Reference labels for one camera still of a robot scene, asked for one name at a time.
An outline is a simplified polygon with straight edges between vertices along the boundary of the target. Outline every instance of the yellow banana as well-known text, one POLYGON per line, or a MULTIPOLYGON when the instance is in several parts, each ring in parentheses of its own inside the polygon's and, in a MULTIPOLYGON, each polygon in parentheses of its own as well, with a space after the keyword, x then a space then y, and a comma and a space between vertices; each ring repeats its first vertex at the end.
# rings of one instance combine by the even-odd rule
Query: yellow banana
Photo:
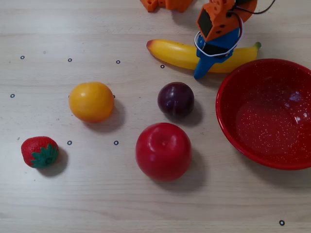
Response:
MULTIPOLYGON (((209 72, 230 73, 237 67, 256 60, 260 47, 261 43, 257 42, 253 47, 235 49, 228 60, 214 64, 209 72)), ((199 63, 195 46, 157 39, 148 41, 147 49, 154 57, 174 66, 195 70, 199 63)))

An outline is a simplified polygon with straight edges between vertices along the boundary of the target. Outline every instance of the strawberry leaves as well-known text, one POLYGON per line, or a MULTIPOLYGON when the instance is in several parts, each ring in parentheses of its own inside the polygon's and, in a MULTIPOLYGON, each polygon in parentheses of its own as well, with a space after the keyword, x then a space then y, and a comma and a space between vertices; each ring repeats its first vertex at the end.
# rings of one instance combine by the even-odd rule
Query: strawberry leaves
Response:
POLYGON ((33 163, 33 168, 45 168, 50 166, 56 160, 59 154, 57 146, 53 147, 51 144, 48 144, 47 148, 41 147, 41 152, 33 152, 32 156, 35 158, 31 160, 33 163))

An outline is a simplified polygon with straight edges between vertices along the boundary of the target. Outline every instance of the orange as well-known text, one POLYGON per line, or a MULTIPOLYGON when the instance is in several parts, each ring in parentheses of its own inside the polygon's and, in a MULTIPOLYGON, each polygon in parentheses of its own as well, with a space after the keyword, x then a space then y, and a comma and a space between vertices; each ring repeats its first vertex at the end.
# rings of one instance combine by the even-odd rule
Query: orange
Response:
POLYGON ((111 90, 103 83, 82 83, 70 93, 69 107, 80 120, 99 123, 112 113, 114 98, 111 90))

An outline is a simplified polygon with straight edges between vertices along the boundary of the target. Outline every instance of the white cable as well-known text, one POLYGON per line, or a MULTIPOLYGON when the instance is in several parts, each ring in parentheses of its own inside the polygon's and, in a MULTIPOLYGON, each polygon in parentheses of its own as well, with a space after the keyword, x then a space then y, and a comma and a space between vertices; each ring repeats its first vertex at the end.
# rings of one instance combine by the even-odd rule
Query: white cable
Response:
POLYGON ((231 47, 231 49, 229 49, 227 52, 224 52, 224 53, 218 53, 218 54, 214 54, 214 55, 209 55, 207 53, 205 53, 197 44, 197 38, 198 38, 198 35, 201 34, 201 32, 199 31, 195 38, 194 38, 194 45, 196 46, 196 48, 201 52, 203 53, 205 56, 207 57, 217 57, 217 56, 222 56, 222 55, 226 55, 226 54, 229 54, 233 49, 235 49, 235 47, 238 45, 238 43, 241 41, 242 37, 243 37, 243 34, 244 34, 244 23, 243 23, 243 20, 241 19, 241 17, 234 11, 228 11, 228 13, 232 13, 234 14, 235 16, 238 17, 238 20, 239 20, 239 25, 240 25, 240 35, 239 35, 239 38, 237 40, 237 42, 231 47))

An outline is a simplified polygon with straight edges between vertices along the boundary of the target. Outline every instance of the red speckled bowl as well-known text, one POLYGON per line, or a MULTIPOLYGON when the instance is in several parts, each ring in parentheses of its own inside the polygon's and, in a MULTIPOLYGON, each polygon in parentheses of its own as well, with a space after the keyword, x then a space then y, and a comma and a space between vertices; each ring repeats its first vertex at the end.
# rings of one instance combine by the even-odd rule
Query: red speckled bowl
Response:
POLYGON ((311 167, 311 71, 263 59, 234 70, 217 99, 218 122, 231 144, 265 166, 311 167))

